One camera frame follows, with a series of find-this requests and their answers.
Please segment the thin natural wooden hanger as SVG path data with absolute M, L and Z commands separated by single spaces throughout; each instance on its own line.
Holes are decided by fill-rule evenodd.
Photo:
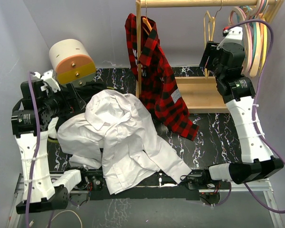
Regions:
M 216 16 L 217 13 L 222 9 L 222 2 L 220 9 L 216 11 L 215 16 L 211 16 L 209 11 L 207 10 L 204 18 L 203 18 L 203 33 L 204 33 L 204 47 L 206 47 L 208 41 L 213 41 L 214 32 L 215 32 L 215 24 L 216 24 Z

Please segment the white button-up shirt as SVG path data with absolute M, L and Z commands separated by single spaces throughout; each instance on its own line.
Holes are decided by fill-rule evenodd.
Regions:
M 176 183 L 191 172 L 157 134 L 150 113 L 132 94 L 97 93 L 84 113 L 60 125 L 57 139 L 72 165 L 103 170 L 110 194 L 132 188 L 157 171 Z

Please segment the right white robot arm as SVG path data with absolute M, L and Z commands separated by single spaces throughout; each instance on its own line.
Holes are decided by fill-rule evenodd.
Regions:
M 284 167 L 282 160 L 275 158 L 269 146 L 262 141 L 265 135 L 262 129 L 255 129 L 255 126 L 260 126 L 258 116 L 253 112 L 256 93 L 251 80 L 242 74 L 244 58 L 241 44 L 227 42 L 220 45 L 209 41 L 199 64 L 212 71 L 241 146 L 241 162 L 216 164 L 189 174 L 209 189 L 219 181 L 243 184 L 266 179 Z

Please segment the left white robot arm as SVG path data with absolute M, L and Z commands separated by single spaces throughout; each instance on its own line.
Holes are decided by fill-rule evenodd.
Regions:
M 20 89 L 23 98 L 14 106 L 11 115 L 24 180 L 23 200 L 16 206 L 16 212 L 65 209 L 71 190 L 86 188 L 89 178 L 75 169 L 64 172 L 52 182 L 48 165 L 48 126 L 55 117 L 81 111 L 85 102 L 72 84 L 63 88 L 56 81 L 37 79 L 22 82 Z

